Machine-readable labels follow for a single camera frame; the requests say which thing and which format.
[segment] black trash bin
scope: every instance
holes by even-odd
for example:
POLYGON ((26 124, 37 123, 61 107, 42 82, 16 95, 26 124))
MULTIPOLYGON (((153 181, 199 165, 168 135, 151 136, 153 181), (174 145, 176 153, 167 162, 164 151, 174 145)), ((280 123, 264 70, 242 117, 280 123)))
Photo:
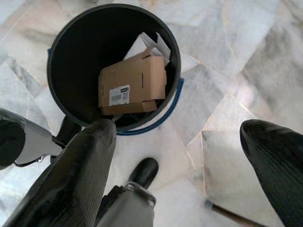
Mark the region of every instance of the black trash bin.
POLYGON ((167 65, 165 100, 156 111, 124 114, 117 131, 127 131, 150 121, 168 104, 180 79, 181 60, 177 42, 155 15, 126 4, 108 4, 83 12, 58 34, 49 53, 48 85, 54 100, 73 121, 86 126, 103 116, 98 108, 98 76, 102 68, 121 61, 137 36, 145 32, 157 41, 158 32, 171 49, 167 65))

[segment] barcode label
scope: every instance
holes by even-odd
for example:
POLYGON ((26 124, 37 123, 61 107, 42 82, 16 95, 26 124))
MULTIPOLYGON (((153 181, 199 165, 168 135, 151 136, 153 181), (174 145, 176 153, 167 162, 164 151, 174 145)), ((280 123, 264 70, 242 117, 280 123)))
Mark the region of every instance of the barcode label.
POLYGON ((117 87, 109 91, 109 105, 129 103, 129 85, 117 87))

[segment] barcode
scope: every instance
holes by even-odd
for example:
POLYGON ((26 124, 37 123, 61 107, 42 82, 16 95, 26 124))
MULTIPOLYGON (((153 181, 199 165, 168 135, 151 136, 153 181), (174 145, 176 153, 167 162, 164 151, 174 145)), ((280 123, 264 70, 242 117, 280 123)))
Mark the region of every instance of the barcode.
POLYGON ((121 99, 121 94, 116 95, 116 96, 112 96, 112 101, 117 101, 119 99, 121 99))
POLYGON ((123 100, 127 100, 128 99, 128 92, 124 92, 123 93, 123 100))

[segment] cardboard box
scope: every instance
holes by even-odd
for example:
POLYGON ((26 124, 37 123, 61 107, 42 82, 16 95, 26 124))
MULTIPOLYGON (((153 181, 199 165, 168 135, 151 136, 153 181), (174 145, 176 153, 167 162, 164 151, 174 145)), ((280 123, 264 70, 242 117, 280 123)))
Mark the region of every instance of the cardboard box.
POLYGON ((104 68, 99 76, 99 107, 104 115, 150 112, 165 99, 164 58, 151 49, 104 68))

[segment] marble floor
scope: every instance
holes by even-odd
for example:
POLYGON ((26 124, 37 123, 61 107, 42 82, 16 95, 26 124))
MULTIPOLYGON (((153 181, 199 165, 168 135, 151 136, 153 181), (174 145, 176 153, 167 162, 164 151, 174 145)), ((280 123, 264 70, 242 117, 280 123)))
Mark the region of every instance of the marble floor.
MULTIPOLYGON (((106 192, 124 184, 141 159, 154 157, 160 164, 150 188, 158 201, 156 227, 238 226, 206 209, 207 198, 283 226, 244 156, 239 127, 254 118, 303 133, 302 1, 2 0, 0 107, 56 135, 64 114, 47 85, 47 49, 73 17, 108 3, 140 6, 168 25, 185 84, 162 126, 117 138, 106 192)), ((48 165, 45 159, 0 171, 0 225, 48 165)))

